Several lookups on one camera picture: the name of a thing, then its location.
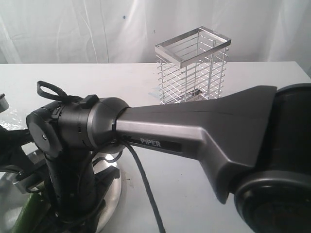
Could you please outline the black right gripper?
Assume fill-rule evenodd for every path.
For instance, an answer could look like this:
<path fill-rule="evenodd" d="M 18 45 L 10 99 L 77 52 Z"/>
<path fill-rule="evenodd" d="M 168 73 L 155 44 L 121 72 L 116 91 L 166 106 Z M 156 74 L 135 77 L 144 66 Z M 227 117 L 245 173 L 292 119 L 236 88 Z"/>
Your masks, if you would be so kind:
<path fill-rule="evenodd" d="M 48 196 L 62 222 L 83 222 L 99 215 L 108 190 L 119 178 L 120 170 L 116 167 L 98 173 L 88 167 L 83 175 L 57 169 L 50 173 Z"/>

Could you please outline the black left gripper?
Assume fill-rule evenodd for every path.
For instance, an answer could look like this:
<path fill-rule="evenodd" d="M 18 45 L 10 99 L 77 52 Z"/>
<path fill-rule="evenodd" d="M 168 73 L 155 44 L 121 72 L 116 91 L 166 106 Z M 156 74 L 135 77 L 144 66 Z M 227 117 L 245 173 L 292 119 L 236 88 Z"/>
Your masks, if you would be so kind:
<path fill-rule="evenodd" d="M 28 129 L 7 130 L 0 127 L 0 171 L 10 173 L 28 172 L 34 163 L 25 154 L 23 145 L 33 142 Z"/>

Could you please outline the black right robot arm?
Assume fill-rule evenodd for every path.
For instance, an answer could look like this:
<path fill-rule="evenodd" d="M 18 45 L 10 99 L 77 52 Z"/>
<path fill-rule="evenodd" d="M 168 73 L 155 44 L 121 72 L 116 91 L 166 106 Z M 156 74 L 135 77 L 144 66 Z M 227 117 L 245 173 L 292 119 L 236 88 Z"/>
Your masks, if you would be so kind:
<path fill-rule="evenodd" d="M 69 96 L 39 81 L 51 103 L 27 128 L 43 152 L 55 231 L 95 232 L 118 171 L 95 173 L 97 154 L 142 147 L 199 161 L 220 203 L 256 233 L 311 230 L 311 85 L 255 86 L 215 100 L 130 107 Z"/>

